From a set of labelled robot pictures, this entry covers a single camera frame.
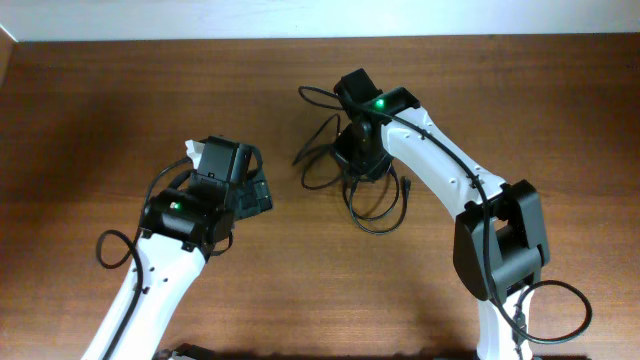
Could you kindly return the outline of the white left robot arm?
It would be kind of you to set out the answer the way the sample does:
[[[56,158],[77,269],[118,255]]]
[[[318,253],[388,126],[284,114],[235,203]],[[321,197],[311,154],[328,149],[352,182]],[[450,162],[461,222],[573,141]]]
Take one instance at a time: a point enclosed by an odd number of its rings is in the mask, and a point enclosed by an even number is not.
[[[124,242],[113,263],[128,267],[86,359],[150,359],[187,290],[221,243],[232,245],[236,222],[273,207],[260,150],[221,136],[188,140],[183,158],[166,167],[175,177],[160,192],[149,188],[136,233],[100,234]]]

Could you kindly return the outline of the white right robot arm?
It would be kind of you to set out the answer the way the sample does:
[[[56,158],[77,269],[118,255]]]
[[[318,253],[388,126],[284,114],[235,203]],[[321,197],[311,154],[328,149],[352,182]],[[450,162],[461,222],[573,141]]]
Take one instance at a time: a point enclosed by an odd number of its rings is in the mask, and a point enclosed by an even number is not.
[[[383,92],[358,69],[343,76],[333,94],[351,121],[335,149],[349,175],[377,180],[399,160],[454,219],[454,268],[478,304],[476,358],[532,358],[530,297],[550,260],[536,189],[480,166],[403,87]]]

